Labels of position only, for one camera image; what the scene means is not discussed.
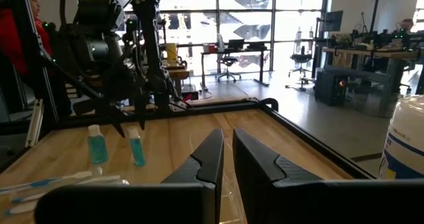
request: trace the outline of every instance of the wooden table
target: wooden table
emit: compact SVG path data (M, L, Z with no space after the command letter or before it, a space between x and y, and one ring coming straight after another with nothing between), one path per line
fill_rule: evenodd
M131 125L137 124L127 123L123 127ZM111 125L102 126L101 132L105 135L109 152L109 162L102 165L103 175L119 174L130 184L159 184L186 160L213 129L223 129L225 161L221 221L246 223L233 164L232 139L236 127L244 129L323 179L350 178L299 137L256 109L147 121L145 131L139 130L146 155L146 166L142 168L133 164L127 140L121 138ZM53 131L0 175L0 187L71 175L93 168L89 161L86 127ZM12 207L7 196L0 196L2 210ZM31 221L32 213L0 217L3 224Z
M168 71L170 73L171 79L175 81L175 89L177 90L177 94L181 96L181 80L187 79L190 76L190 71L188 71L187 69L175 69Z

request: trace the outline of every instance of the toothbrush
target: toothbrush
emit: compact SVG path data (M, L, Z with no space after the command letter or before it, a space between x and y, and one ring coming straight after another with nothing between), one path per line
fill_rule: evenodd
M112 181L119 180L119 179L121 179L120 175L92 178L90 180L82 181L82 182L78 183L78 185L90 184L90 183L94 183L94 182L112 182ZM26 201L33 201L33 200L40 199L44 195L46 195L46 192L43 192L41 194L34 194L34 195L31 195L31 196L26 196L26 197L17 197L15 199L12 199L11 202L12 203L22 203L22 202L26 202Z
M90 171L85 171L85 172L78 172L76 174L69 175L69 176L64 176L64 177L61 177L61 178L49 178L49 179L45 179L45 180L41 180L41 181L35 181L35 182L27 183L27 184L18 184L18 185L15 185L15 186L10 186L10 187L7 187L7 188L0 189L0 196L5 195L5 194L9 194L11 192L20 192L20 191L28 190L28 189L31 189L31 188L39 188L39 187L42 187L42 186L47 186L51 182L65 180L65 179L68 179L68 178L83 179L83 178L90 177L92 175L93 175L93 173L91 173Z
M34 211L35 207L37 206L38 201L30 201L27 203L20 204L12 209L8 209L5 211L5 215L14 215L19 213L26 213L29 211Z

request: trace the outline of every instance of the red object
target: red object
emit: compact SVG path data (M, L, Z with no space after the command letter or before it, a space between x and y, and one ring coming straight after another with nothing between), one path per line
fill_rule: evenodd
M192 94L188 94L188 96L186 96L183 101L191 101L193 95Z
M209 52L210 52L210 53L217 52L217 48L215 47L215 45L214 45L214 44L210 44L210 45L209 45Z
M50 41L47 32L42 27L42 21L36 19L35 24L44 49L51 55L52 49L50 47ZM20 75L28 75L28 68L25 63L21 42L19 40L15 20L13 19L12 10L10 9L0 10L0 50L15 65Z

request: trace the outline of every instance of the white container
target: white container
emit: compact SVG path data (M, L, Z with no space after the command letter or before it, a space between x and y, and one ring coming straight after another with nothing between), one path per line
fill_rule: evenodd
M399 99L384 145L378 175L424 178L424 96Z
M203 44L203 52L209 52L209 44Z

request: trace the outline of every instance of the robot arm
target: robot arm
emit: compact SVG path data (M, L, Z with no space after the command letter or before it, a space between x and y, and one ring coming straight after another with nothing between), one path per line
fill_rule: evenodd
M94 108L96 113L111 117L121 135L123 131L118 120L123 112L117 109L116 103L124 99L133 100L135 115L143 129L150 95L154 95L159 112L170 112L169 95L176 96L174 85L160 59L156 30L159 1L81 0L74 22L67 24L64 16L65 3L61 0L60 31L57 33L53 29L49 32L58 64L73 77L83 78L83 83L77 84L76 88L88 85L99 92L96 95L86 94L88 97L100 98L85 101L84 104L74 106L74 109ZM145 70L141 68L142 64L136 61L133 61L135 70L125 64L125 60L131 58L131 55L140 56L140 51L134 51L140 46L133 45L123 52L119 46L120 38L115 34L125 22L124 8L129 3L132 3L138 24L142 27L144 50L148 59L145 73L141 72Z

